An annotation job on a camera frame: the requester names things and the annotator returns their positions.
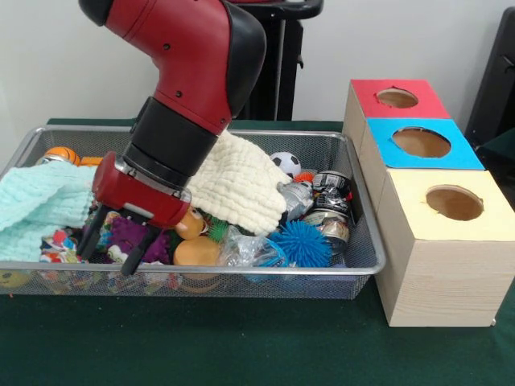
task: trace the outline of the white wall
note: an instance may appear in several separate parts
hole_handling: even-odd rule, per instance
[[[295,118],[343,119],[351,78],[428,79],[465,129],[503,11],[513,0],[326,0],[304,22]]]
[[[342,120],[350,78],[421,77],[463,128],[512,3],[326,0],[304,23],[295,119]],[[0,55],[0,166],[49,117],[133,117],[157,82],[150,60],[76,0],[0,0]]]

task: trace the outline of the circular hole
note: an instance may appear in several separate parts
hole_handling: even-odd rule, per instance
[[[383,105],[396,107],[398,109],[408,109],[418,105],[418,98],[402,88],[387,88],[377,94],[377,98]]]
[[[393,140],[407,154],[424,158],[441,158],[451,151],[451,143],[445,137],[423,127],[400,129]]]
[[[453,220],[470,221],[483,213],[483,201],[462,187],[433,187],[428,191],[426,199],[430,207]]]

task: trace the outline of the stacked wooden boxes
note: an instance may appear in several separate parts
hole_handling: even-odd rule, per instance
[[[344,119],[388,253],[391,326],[490,326],[515,274],[515,213],[425,80],[352,80]]]

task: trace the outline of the red robot arm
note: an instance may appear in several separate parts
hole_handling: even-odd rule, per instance
[[[225,0],[79,3],[98,26],[145,52],[159,69],[155,93],[140,111],[125,153],[108,154],[97,169],[93,192],[101,208],[77,251],[87,258],[101,217],[120,211],[150,226],[150,236],[122,269],[132,273],[158,230],[175,226],[187,210],[184,188],[247,101],[266,36],[252,15]]]

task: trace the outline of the wire mesh basket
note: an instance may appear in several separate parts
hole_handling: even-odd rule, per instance
[[[67,146],[81,156],[121,153],[128,127],[48,125],[33,130],[10,160],[11,167],[32,166],[46,150]],[[385,265],[385,253],[353,144],[338,133],[234,130],[267,154],[289,151],[303,168],[336,170],[352,180],[354,199],[347,268],[261,268],[142,266],[131,277],[119,265],[0,262],[0,294],[127,296],[202,296],[234,298],[354,299],[370,275]]]

